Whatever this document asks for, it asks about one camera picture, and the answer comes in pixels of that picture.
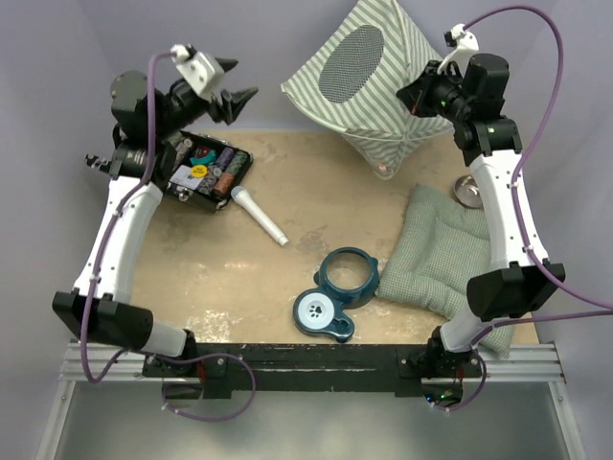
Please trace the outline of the green checkered pet cushion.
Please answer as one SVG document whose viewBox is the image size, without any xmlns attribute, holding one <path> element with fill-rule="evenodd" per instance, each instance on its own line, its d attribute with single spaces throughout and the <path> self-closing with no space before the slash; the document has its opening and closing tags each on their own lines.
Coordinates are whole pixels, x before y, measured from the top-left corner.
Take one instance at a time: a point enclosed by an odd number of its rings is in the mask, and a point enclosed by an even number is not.
<svg viewBox="0 0 613 460">
<path fill-rule="evenodd" d="M 396 246 L 376 295 L 433 311 L 447 320 L 468 308 L 468 281 L 488 272 L 485 212 L 467 209 L 426 185 L 410 193 Z"/>
</svg>

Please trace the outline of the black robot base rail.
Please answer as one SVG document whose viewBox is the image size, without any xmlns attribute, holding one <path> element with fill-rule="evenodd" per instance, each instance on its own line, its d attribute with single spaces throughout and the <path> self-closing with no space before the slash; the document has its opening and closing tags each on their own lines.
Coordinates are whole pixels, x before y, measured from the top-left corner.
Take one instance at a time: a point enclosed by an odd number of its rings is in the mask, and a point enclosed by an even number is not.
<svg viewBox="0 0 613 460">
<path fill-rule="evenodd" d="M 393 393 L 430 397 L 427 385 L 449 380 L 456 400 L 462 380 L 482 376 L 475 354 L 450 354 L 439 345 L 199 343 L 204 359 L 174 364 L 148 358 L 146 378 L 165 381 L 173 399 L 229 399 L 236 391 Z"/>
</svg>

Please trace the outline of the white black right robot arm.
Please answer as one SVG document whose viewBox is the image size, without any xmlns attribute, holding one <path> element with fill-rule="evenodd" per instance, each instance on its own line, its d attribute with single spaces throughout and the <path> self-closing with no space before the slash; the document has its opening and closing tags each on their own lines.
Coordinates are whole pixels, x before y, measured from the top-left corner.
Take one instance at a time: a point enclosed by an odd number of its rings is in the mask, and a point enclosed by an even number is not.
<svg viewBox="0 0 613 460">
<path fill-rule="evenodd" d="M 442 344 L 426 356 L 429 370 L 449 376 L 483 332 L 505 319 L 539 310 L 565 279 L 540 242 L 525 190 L 517 124 L 503 115 L 508 62 L 493 54 L 472 56 L 465 70 L 454 61 L 430 60 L 397 98 L 418 118 L 440 116 L 454 128 L 454 142 L 480 191 L 490 238 L 488 272 L 471 278 L 467 306 L 440 329 Z"/>
</svg>

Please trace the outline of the green striped pet tent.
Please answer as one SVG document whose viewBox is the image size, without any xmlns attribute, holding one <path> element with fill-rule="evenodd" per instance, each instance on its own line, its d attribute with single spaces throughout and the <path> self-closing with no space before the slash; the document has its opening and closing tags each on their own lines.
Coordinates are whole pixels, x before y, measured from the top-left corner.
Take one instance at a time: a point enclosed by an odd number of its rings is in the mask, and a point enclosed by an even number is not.
<svg viewBox="0 0 613 460">
<path fill-rule="evenodd" d="M 281 90 L 311 121 L 355 148 L 390 179 L 425 141 L 449 132 L 442 117 L 417 118 L 397 98 L 439 54 L 396 1 L 359 1 L 337 31 Z"/>
</svg>

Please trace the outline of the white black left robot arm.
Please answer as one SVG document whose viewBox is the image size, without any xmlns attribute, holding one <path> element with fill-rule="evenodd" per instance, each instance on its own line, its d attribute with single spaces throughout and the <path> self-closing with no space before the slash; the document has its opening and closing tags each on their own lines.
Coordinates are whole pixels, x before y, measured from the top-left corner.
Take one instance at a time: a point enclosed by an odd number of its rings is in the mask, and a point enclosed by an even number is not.
<svg viewBox="0 0 613 460">
<path fill-rule="evenodd" d="M 172 137 L 204 115 L 230 125 L 258 90 L 215 92 L 237 65 L 234 59 L 170 56 L 181 77 L 168 92 L 155 88 L 152 70 L 126 71 L 111 83 L 115 149 L 110 160 L 86 158 L 90 168 L 109 176 L 106 208 L 85 267 L 70 291 L 55 294 L 52 309 L 82 343 L 162 355 L 175 375 L 187 376 L 198 364 L 189 333 L 132 305 L 134 269 L 170 182 L 177 156 Z"/>
</svg>

